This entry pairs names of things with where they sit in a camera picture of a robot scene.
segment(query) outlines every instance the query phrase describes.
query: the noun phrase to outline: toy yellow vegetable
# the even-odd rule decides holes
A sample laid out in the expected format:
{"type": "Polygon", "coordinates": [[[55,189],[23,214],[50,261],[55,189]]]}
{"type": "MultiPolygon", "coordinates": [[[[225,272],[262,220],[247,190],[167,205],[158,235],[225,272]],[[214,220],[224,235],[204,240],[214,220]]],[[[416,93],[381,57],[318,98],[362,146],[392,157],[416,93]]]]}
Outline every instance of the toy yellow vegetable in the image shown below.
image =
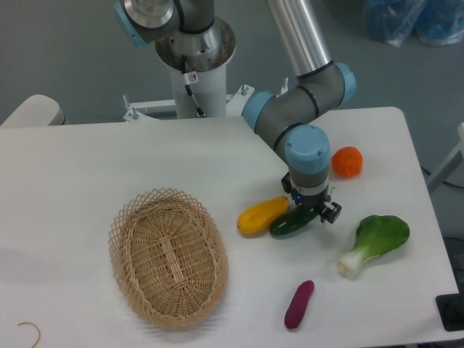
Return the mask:
{"type": "Polygon", "coordinates": [[[267,230],[270,224],[285,213],[288,208],[289,200],[285,196],[261,202],[242,212],[237,219],[237,226],[242,233],[267,230]]]}

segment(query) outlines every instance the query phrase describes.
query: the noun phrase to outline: toy orange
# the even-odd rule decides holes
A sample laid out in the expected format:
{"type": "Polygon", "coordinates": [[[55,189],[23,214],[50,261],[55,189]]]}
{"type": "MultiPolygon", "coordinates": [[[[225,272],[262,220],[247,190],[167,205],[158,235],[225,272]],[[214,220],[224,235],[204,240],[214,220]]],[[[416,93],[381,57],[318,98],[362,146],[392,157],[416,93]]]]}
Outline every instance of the toy orange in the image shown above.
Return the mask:
{"type": "Polygon", "coordinates": [[[332,168],[342,178],[354,178],[363,171],[363,156],[353,146],[344,147],[332,156],[332,168]]]}

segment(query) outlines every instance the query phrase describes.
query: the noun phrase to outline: wicker basket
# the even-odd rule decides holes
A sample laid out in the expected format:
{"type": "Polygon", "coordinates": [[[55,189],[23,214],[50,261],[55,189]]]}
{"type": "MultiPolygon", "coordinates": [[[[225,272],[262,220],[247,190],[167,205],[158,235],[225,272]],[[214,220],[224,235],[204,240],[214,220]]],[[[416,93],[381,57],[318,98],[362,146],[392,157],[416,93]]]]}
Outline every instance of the wicker basket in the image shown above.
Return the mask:
{"type": "Polygon", "coordinates": [[[218,229],[182,191],[155,189],[125,205],[109,233],[109,253],[128,304],[161,328],[198,322],[224,294],[228,261],[218,229]]]}

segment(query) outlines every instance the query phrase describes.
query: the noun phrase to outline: blue plastic bag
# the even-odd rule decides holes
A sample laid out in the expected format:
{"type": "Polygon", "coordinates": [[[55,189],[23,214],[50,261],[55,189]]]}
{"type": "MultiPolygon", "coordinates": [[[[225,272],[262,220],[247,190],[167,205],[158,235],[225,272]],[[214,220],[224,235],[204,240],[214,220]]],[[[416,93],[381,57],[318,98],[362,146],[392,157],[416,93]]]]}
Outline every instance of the blue plastic bag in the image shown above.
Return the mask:
{"type": "Polygon", "coordinates": [[[362,21],[372,37],[400,46],[412,33],[427,0],[367,0],[362,21]]]}
{"type": "Polygon", "coordinates": [[[428,0],[416,23],[419,39],[430,46],[464,39],[464,0],[428,0]]]}

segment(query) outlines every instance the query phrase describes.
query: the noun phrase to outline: white table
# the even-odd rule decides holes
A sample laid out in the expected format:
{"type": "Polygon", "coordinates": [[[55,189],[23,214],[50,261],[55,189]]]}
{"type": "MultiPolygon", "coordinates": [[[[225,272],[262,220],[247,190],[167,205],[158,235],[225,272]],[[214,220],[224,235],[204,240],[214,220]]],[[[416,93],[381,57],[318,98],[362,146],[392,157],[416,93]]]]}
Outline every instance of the white table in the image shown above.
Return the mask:
{"type": "Polygon", "coordinates": [[[332,178],[342,205],[333,224],[312,221],[285,240],[246,239],[236,218],[283,194],[285,164],[240,118],[72,125],[0,131],[0,346],[372,347],[459,339],[442,328],[435,296],[457,292],[403,114],[394,108],[329,112],[314,124],[332,151],[356,146],[365,169],[332,178]],[[219,308],[182,331],[152,328],[125,303],[109,261],[108,232],[130,199],[173,187],[215,219],[230,263],[219,308]],[[402,248],[355,281],[336,259],[365,217],[398,215],[402,248]],[[283,317],[301,282],[315,282],[297,332],[283,317]]]}

